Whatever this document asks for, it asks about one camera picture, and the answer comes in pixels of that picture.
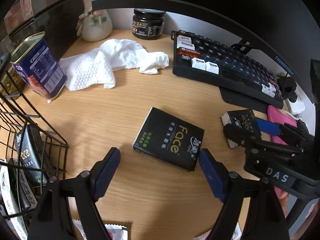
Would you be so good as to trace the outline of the person right hand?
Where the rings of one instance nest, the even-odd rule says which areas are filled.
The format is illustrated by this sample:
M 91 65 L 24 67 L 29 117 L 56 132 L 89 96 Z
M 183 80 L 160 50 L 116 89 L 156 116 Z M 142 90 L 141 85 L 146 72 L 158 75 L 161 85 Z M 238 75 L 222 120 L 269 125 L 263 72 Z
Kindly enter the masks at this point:
M 281 206 L 287 207 L 287 203 L 289 200 L 289 194 L 278 187 L 274 187 L 274 191 L 278 197 L 278 200 L 279 200 Z

